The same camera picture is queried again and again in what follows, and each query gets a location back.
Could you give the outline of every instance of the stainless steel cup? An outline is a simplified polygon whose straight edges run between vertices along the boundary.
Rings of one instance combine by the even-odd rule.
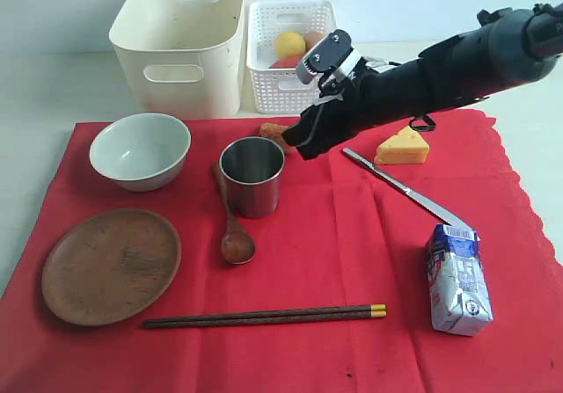
[[[285,155],[272,140],[249,136],[227,146],[219,159],[229,202],[244,217],[273,213],[280,201]]]

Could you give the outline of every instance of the barcode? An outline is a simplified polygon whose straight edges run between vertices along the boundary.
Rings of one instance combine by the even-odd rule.
[[[443,231],[446,235],[448,235],[449,237],[460,237],[462,239],[467,239],[469,241],[474,241],[475,240],[475,236],[473,235],[473,232],[470,230],[466,230],[466,229],[460,229],[460,228],[453,228],[451,226],[443,226]]]

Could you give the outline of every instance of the knife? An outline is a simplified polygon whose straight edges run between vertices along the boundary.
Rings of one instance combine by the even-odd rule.
[[[384,180],[389,185],[395,187],[398,191],[402,192],[404,195],[409,197],[414,202],[420,204],[421,207],[424,207],[430,213],[432,213],[439,219],[443,220],[444,222],[448,223],[450,226],[455,226],[456,228],[460,228],[460,229],[473,230],[473,228],[469,224],[461,220],[459,217],[457,217],[456,215],[454,215],[444,207],[442,207],[440,204],[436,204],[430,198],[425,197],[421,193],[417,193],[416,191],[409,188],[405,184],[402,184],[392,176],[388,175],[387,173],[376,167],[369,160],[366,160],[365,158],[360,156],[352,149],[344,148],[342,149],[342,152],[346,156],[348,156],[348,158],[350,158],[352,161],[356,162],[362,167],[365,167],[367,170],[369,170],[371,173],[376,175],[378,178]]]

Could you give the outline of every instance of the white plastic basket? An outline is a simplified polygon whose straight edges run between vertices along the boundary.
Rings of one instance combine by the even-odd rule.
[[[275,39],[284,31],[330,33],[336,29],[333,6],[326,0],[256,2],[250,5],[246,65],[256,108],[261,113],[300,113],[318,97],[317,81],[302,84],[294,69],[270,69],[277,61]]]
[[[109,32],[146,112],[233,115],[244,66],[244,0],[126,0]]]

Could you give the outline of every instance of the red tablecloth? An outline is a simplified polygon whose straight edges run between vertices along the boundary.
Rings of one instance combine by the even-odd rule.
[[[77,125],[0,303],[2,392],[563,391],[563,269],[509,165],[493,119],[436,115],[423,165],[387,171],[475,227],[495,320],[475,338],[433,331],[423,245],[438,221],[340,153],[290,156],[281,204],[243,220],[257,255],[219,254],[222,204],[210,165],[264,120],[193,121],[186,166],[166,188],[127,193],[94,172]],[[277,119],[289,123],[292,119]],[[404,121],[347,145],[373,156]],[[83,219],[116,207],[155,211],[178,230],[182,259],[164,295],[100,328],[59,321],[40,296],[49,250]],[[375,321],[146,331],[149,317],[384,302]]]

